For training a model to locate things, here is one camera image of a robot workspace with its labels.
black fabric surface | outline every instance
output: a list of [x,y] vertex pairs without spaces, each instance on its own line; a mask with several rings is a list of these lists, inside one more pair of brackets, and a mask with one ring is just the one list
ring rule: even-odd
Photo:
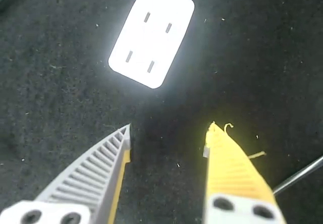
[[[253,163],[271,187],[323,154],[322,0],[193,0],[156,90],[107,65],[134,1],[14,0],[1,12],[1,209],[128,123],[116,223],[201,223],[212,121],[232,123],[247,154],[267,153]],[[288,223],[323,222],[322,174],[277,197]]]

outlet slot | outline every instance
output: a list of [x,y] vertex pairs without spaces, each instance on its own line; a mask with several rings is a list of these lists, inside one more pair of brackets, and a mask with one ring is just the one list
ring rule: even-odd
[[152,67],[153,67],[153,65],[155,64],[155,62],[154,61],[151,61],[150,62],[150,65],[149,65],[149,68],[148,68],[148,70],[147,70],[147,72],[151,72],[151,69],[152,69]]
[[168,24],[168,26],[167,26],[167,28],[166,28],[166,33],[169,33],[169,31],[170,31],[171,27],[172,27],[172,24],[171,24],[171,23],[169,23],[169,24]]
[[128,63],[130,61],[132,53],[133,53],[133,51],[129,51],[129,54],[128,54],[127,59],[126,59],[126,63]]
[[147,15],[146,15],[146,17],[145,17],[145,19],[144,19],[144,21],[143,22],[147,22],[148,21],[148,19],[149,19],[149,16],[150,16],[150,12],[147,12]]

socket hole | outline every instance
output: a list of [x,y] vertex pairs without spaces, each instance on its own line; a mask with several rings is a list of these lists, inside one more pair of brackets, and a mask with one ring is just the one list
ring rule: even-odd
[[170,31],[171,27],[172,27],[172,24],[171,24],[171,23],[169,23],[169,24],[168,24],[168,26],[167,26],[167,28],[166,28],[166,33],[169,33],[169,31]]
[[143,22],[147,22],[147,21],[148,21],[148,19],[149,19],[149,16],[150,16],[150,12],[147,12],[147,15],[146,15],[146,17],[145,17],[145,19],[144,19],[144,21],[143,21]]
[[266,219],[274,219],[273,213],[270,210],[268,210],[266,207],[261,205],[255,206],[253,208],[253,213],[255,215],[261,216]]
[[21,224],[34,224],[39,221],[41,212],[39,210],[32,210],[24,215]]
[[225,198],[217,198],[213,201],[213,206],[221,210],[234,210],[233,204]]
[[127,63],[130,61],[132,53],[133,53],[133,51],[129,51],[129,54],[128,54],[127,59],[126,59]]
[[151,69],[152,69],[152,67],[153,67],[153,65],[155,64],[155,62],[154,61],[151,61],[150,62],[150,65],[149,65],[149,68],[148,68],[148,70],[147,70],[147,72],[151,72]]

power strip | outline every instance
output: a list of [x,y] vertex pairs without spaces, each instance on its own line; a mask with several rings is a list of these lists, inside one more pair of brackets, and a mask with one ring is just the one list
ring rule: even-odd
[[162,85],[194,11],[192,0],[136,0],[109,58],[116,72]]

screw hole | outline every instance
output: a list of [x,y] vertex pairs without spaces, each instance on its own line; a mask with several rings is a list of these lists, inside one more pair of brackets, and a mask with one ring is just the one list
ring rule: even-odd
[[78,213],[71,212],[62,218],[61,224],[78,224],[80,222],[81,216]]
[[253,208],[253,213],[266,219],[274,219],[273,213],[266,207],[261,205],[255,206]]
[[217,198],[213,201],[213,206],[221,210],[234,210],[233,204],[225,198]]
[[21,224],[34,224],[39,221],[40,217],[41,217],[41,211],[32,210],[23,216],[21,220]]

